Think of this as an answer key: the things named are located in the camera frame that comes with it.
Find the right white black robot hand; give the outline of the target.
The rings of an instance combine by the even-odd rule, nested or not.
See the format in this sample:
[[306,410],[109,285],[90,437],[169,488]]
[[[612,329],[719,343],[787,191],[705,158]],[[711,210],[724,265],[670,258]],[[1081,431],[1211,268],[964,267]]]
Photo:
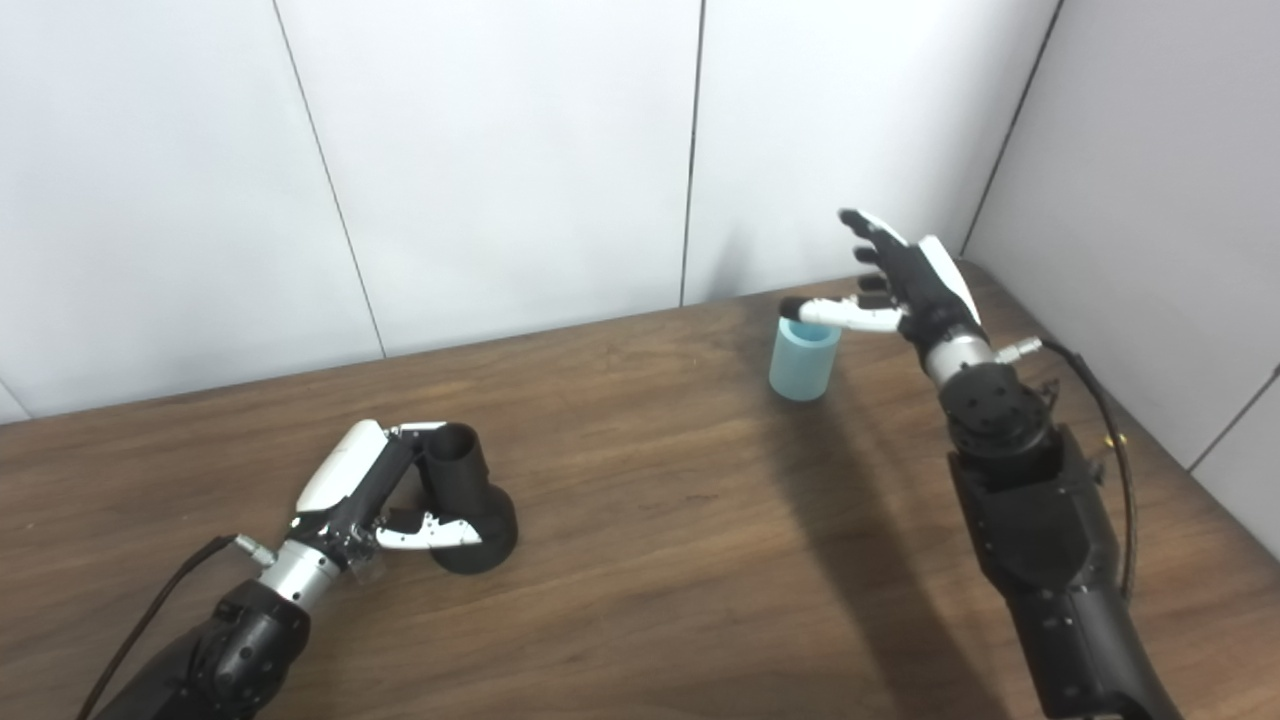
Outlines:
[[901,334],[919,354],[959,337],[988,341],[980,314],[955,260],[929,234],[909,243],[887,223],[856,209],[838,210],[838,220],[861,242],[855,258],[879,269],[883,288],[845,297],[797,297],[780,301],[790,322],[867,333]]

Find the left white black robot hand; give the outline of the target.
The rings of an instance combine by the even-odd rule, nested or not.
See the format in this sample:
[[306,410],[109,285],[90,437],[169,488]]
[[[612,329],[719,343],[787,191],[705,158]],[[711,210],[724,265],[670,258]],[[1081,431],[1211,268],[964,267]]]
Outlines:
[[338,573],[361,573],[380,550],[425,550],[448,571],[480,574],[509,555],[498,495],[472,427],[364,419],[305,486],[285,538]]

